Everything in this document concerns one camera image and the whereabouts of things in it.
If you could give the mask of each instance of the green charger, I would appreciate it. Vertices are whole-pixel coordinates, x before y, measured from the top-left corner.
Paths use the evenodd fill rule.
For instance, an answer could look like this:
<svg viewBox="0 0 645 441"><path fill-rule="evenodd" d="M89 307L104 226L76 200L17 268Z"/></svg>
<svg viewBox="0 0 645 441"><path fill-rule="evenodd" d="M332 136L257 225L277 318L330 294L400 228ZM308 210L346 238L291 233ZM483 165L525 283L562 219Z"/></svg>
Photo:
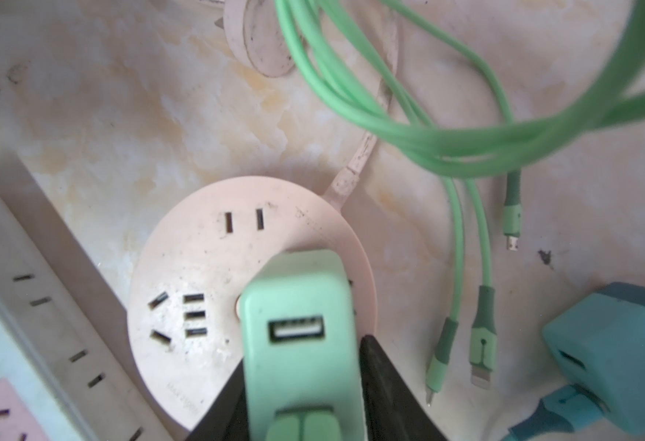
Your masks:
<svg viewBox="0 0 645 441"><path fill-rule="evenodd" d="M331 250L274 256L240 298L252 441L359 441L352 291Z"/></svg>

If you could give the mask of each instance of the usb-a port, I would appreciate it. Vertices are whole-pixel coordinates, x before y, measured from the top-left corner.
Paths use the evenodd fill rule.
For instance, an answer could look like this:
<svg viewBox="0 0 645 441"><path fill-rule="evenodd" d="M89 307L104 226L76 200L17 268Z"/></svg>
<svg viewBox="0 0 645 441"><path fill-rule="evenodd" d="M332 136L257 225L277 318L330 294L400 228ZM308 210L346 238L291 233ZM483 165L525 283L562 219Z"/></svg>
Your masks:
<svg viewBox="0 0 645 441"><path fill-rule="evenodd" d="M269 339L272 343L324 337L325 323L322 315L269 322Z"/></svg>

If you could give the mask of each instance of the round pink power strip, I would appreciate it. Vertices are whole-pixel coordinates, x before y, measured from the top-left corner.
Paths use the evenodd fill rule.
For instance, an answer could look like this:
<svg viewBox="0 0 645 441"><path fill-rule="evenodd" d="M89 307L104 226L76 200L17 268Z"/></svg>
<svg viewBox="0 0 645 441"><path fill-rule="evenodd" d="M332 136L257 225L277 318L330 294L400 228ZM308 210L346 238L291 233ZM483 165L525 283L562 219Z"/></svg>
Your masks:
<svg viewBox="0 0 645 441"><path fill-rule="evenodd" d="M376 329L369 260L345 219L315 193L245 176L188 196L146 242L131 281L128 331L154 398L192 430L242 357L236 303L276 254L328 248L345 264L357 336Z"/></svg>

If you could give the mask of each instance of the pink power strip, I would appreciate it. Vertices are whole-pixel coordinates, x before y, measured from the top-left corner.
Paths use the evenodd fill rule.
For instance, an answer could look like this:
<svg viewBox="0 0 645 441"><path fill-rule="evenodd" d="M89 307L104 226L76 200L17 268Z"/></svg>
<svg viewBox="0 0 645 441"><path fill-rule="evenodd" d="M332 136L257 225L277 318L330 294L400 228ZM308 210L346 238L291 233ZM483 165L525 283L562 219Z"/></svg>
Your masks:
<svg viewBox="0 0 645 441"><path fill-rule="evenodd" d="M0 441L49 441L5 378L0 380Z"/></svg>

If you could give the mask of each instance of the metal connector tip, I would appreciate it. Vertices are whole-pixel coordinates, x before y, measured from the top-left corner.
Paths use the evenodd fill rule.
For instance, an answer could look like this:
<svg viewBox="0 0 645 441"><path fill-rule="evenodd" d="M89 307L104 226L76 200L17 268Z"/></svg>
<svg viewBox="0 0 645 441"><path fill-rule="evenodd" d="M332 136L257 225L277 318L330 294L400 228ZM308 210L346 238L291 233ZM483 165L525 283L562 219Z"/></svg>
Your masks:
<svg viewBox="0 0 645 441"><path fill-rule="evenodd" d="M433 404L433 397L435 396L435 392L430 387L426 387L425 389L425 404L430 407Z"/></svg>
<svg viewBox="0 0 645 441"><path fill-rule="evenodd" d="M516 236L506 236L506 249L516 251L519 249L519 238Z"/></svg>
<svg viewBox="0 0 645 441"><path fill-rule="evenodd" d="M492 372L484 367L472 366L472 384L482 389L489 389L492 384Z"/></svg>

